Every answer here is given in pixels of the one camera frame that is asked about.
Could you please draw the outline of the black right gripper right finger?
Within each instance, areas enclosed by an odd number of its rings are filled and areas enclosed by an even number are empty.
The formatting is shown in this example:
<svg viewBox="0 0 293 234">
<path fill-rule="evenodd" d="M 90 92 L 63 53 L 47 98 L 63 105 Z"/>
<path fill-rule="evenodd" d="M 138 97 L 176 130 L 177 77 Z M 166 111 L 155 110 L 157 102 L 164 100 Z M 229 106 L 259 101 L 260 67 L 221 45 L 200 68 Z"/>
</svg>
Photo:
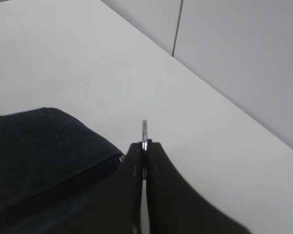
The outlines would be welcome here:
<svg viewBox="0 0 293 234">
<path fill-rule="evenodd" d="M 197 193 L 162 145 L 147 144 L 146 193 L 152 234 L 248 234 L 250 231 Z"/>
</svg>

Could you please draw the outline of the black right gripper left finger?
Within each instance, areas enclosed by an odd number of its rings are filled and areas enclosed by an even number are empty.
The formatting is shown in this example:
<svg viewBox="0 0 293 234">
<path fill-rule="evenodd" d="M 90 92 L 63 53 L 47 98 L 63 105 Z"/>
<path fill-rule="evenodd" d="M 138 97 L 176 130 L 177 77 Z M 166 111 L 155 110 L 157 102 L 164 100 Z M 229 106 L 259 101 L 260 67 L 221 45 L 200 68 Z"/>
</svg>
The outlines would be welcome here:
<svg viewBox="0 0 293 234">
<path fill-rule="evenodd" d="M 10 229 L 11 234 L 139 234 L 141 143 L 132 143 L 117 171 L 71 199 Z"/>
</svg>

